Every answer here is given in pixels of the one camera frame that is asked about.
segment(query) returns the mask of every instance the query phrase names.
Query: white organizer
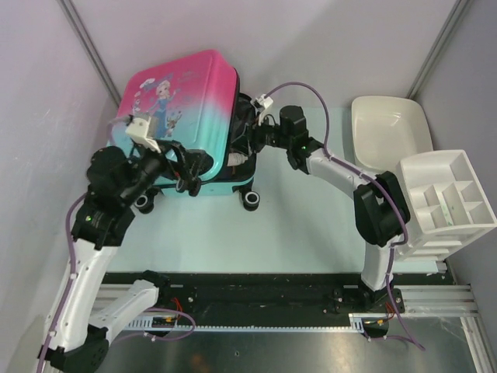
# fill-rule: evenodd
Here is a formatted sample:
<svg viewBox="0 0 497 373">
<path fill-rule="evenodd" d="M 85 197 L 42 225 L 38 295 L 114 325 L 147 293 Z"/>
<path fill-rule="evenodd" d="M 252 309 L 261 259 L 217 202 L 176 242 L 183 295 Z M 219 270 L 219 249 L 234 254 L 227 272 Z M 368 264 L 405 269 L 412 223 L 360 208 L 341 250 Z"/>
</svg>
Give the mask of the white organizer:
<svg viewBox="0 0 497 373">
<path fill-rule="evenodd" d="M 396 173 L 411 211 L 397 260 L 444 260 L 497 226 L 465 151 L 413 155 Z"/>
</svg>

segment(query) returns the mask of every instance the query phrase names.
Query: white table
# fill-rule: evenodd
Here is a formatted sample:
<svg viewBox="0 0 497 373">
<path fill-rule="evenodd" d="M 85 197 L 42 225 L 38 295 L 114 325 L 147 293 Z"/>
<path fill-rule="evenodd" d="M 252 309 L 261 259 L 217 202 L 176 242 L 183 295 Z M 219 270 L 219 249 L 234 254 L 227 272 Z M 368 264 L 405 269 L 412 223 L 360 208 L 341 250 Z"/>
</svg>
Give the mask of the white table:
<svg viewBox="0 0 497 373">
<path fill-rule="evenodd" d="M 325 133 L 322 109 L 304 108 L 311 136 Z M 328 146 L 343 155 L 350 111 L 330 112 Z M 346 273 L 363 269 L 364 241 L 353 202 L 322 180 L 294 171 L 284 150 L 266 147 L 253 190 L 259 209 L 247 212 L 238 193 L 223 197 L 163 197 L 148 215 L 137 213 L 113 272 L 155 270 L 214 273 Z M 436 264 L 396 263 L 394 271 L 433 273 Z"/>
</svg>

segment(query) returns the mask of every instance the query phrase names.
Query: robotic arm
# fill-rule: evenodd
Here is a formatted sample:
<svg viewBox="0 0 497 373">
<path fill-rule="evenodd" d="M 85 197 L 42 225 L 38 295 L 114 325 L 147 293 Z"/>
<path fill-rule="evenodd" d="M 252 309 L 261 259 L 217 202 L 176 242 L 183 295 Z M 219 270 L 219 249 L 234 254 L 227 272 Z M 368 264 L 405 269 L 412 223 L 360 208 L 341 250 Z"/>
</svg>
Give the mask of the robotic arm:
<svg viewBox="0 0 497 373">
<path fill-rule="evenodd" d="M 49 361 L 60 371 L 95 372 L 109 345 L 129 322 L 154 305 L 166 305 L 172 297 L 169 279 L 147 271 L 125 296 L 91 315 L 106 268 L 134 219 L 132 204 L 163 175 L 178 180 L 180 189 L 188 190 L 192 196 L 200 188 L 203 153 L 187 151 L 174 141 L 154 140 L 151 134 L 155 132 L 155 121 L 148 115 L 129 118 L 127 134 L 141 146 L 138 160 L 127 159 L 117 147 L 100 149 L 92 157 L 87 171 L 88 192 L 71 230 L 75 255 L 65 279 L 72 286 L 69 291 L 61 288 L 57 296 L 46 323 L 50 337 L 43 347 L 45 352 L 42 349 L 40 354 L 41 360 Z M 402 230 L 391 207 L 381 200 L 379 190 L 347 168 L 330 162 L 323 144 L 309 137 L 299 106 L 285 106 L 280 111 L 280 124 L 269 125 L 268 120 L 262 120 L 249 127 L 248 139 L 254 152 L 266 145 L 285 149 L 294 169 L 325 180 L 353 199 L 356 227 L 367 242 L 366 258 L 361 284 L 357 289 L 347 289 L 343 296 L 359 305 L 356 312 L 371 309 L 385 298 L 388 245 Z M 176 155 L 174 162 L 165 156 L 170 151 Z M 376 181 L 389 193 L 407 222 L 409 211 L 395 176 L 383 173 L 376 176 Z M 57 312 L 59 304 L 63 306 Z M 57 319 L 55 327 L 53 318 Z"/>
</svg>

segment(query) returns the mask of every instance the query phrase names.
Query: open suitcase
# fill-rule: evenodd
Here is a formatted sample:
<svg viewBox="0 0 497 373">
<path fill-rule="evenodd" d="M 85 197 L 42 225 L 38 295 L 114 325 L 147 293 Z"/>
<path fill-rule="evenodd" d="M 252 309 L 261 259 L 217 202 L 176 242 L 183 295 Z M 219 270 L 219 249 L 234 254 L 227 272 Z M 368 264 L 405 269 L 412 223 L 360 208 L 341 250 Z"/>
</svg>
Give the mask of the open suitcase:
<svg viewBox="0 0 497 373">
<path fill-rule="evenodd" d="M 255 110 L 250 97 L 239 92 L 237 72 L 219 52 L 202 51 L 135 74 L 117 116 L 136 113 L 158 119 L 156 139 L 176 140 L 186 149 L 202 149 L 209 155 L 209 166 L 200 175 L 200 195 L 240 190 L 245 208 L 257 208 L 259 195 L 251 191 L 256 156 L 245 136 Z M 114 126 L 112 141 L 125 154 L 138 156 L 125 130 L 123 124 Z M 158 179 L 151 193 L 159 190 L 184 195 L 176 191 L 176 180 L 165 177 Z M 142 206 L 142 212 L 151 211 L 147 207 Z"/>
</svg>

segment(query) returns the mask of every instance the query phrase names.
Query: suitcase lid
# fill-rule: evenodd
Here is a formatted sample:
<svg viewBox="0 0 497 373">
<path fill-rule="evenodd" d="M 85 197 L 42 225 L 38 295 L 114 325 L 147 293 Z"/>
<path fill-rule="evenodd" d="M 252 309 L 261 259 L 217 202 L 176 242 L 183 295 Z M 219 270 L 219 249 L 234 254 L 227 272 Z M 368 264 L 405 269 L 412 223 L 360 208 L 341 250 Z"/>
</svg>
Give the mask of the suitcase lid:
<svg viewBox="0 0 497 373">
<path fill-rule="evenodd" d="M 212 167 L 200 177 L 211 180 L 224 164 L 237 81 L 235 69 L 219 52 L 202 51 L 135 74 L 117 115 L 149 113 L 157 117 L 155 138 L 176 140 L 212 157 Z M 129 154 L 133 144 L 124 130 L 115 127 L 113 137 Z M 164 178 L 160 182 L 172 183 Z"/>
</svg>

